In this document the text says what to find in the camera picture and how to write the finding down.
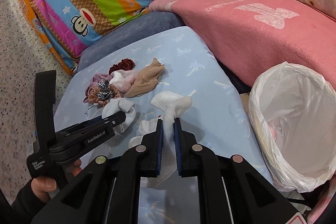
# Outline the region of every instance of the white star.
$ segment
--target white star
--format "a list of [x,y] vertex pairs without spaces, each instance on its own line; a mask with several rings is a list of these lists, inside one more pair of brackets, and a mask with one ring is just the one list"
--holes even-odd
[[126,21],[126,18],[124,18],[124,17],[121,17],[121,18],[119,18],[119,20],[118,20],[119,23],[123,23],[124,21]]
[[62,12],[63,12],[64,14],[66,14],[66,13],[70,13],[70,7],[65,6],[64,9],[62,10]]

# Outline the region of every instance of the metal screw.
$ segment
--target metal screw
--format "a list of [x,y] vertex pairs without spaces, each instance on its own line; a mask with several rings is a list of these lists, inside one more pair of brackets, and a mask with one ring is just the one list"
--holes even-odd
[[234,155],[232,157],[233,161],[236,162],[236,163],[241,163],[243,162],[243,157],[241,155]]
[[135,149],[138,152],[145,152],[146,151],[146,147],[144,145],[138,145]]
[[194,144],[194,145],[192,146],[192,149],[193,149],[194,151],[201,151],[201,150],[203,149],[203,147],[202,147],[202,145],[200,145],[200,144]]
[[103,164],[106,161],[106,158],[104,156],[99,156],[96,158],[97,164]]

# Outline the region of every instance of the white sticker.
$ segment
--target white sticker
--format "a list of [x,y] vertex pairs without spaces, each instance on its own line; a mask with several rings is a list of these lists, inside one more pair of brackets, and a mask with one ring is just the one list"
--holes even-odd
[[286,224],[307,224],[303,216],[298,212]]

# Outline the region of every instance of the white sock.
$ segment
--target white sock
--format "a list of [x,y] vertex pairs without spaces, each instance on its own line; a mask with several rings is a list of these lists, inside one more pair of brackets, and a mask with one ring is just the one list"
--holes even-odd
[[[174,119],[181,116],[193,101],[189,96],[181,96],[173,92],[163,91],[152,99],[152,105],[164,110],[163,120],[163,148],[160,175],[157,178],[141,178],[141,187],[156,187],[171,176],[176,170],[176,154],[174,142]],[[142,121],[139,126],[141,134],[150,133],[156,129],[157,119]],[[129,147],[141,143],[142,136],[129,141]]]

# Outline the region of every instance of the dark blue fabric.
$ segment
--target dark blue fabric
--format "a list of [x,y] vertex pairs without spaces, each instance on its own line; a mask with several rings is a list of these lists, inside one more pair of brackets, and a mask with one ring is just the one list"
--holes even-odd
[[185,26],[183,20],[170,12],[149,12],[105,35],[86,48],[80,58],[78,70],[81,71],[103,57],[140,39]]

